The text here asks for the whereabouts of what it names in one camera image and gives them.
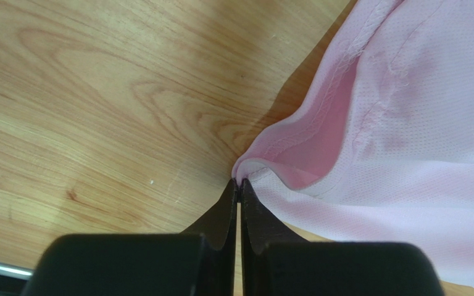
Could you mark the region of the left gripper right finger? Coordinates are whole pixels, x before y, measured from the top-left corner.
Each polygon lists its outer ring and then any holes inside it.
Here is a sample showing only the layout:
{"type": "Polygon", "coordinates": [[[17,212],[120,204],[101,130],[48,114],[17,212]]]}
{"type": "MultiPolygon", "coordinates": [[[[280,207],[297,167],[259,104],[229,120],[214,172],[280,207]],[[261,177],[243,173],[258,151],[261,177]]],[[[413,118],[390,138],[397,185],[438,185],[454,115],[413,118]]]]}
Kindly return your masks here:
{"type": "Polygon", "coordinates": [[[244,295],[442,295],[426,255],[402,242],[311,242],[240,186],[244,295]]]}

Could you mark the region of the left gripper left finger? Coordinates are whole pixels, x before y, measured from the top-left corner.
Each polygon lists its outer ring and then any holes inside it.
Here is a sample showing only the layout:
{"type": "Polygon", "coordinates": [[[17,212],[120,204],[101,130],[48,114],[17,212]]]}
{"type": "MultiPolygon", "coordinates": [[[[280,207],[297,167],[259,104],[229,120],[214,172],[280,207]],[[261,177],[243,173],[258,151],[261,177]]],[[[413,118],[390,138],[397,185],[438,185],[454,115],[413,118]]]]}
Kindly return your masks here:
{"type": "Polygon", "coordinates": [[[175,234],[69,234],[44,252],[24,295],[232,295],[238,186],[175,234]]]}

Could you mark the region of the pink t shirt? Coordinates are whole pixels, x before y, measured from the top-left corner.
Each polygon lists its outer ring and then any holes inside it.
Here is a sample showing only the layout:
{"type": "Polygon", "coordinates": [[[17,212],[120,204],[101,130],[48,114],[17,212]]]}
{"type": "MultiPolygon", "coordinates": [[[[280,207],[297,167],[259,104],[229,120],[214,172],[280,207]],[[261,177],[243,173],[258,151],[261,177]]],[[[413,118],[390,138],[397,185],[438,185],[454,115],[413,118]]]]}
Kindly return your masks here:
{"type": "Polygon", "coordinates": [[[232,176],[282,221],[414,244],[474,288],[474,1],[358,1],[232,176]]]}

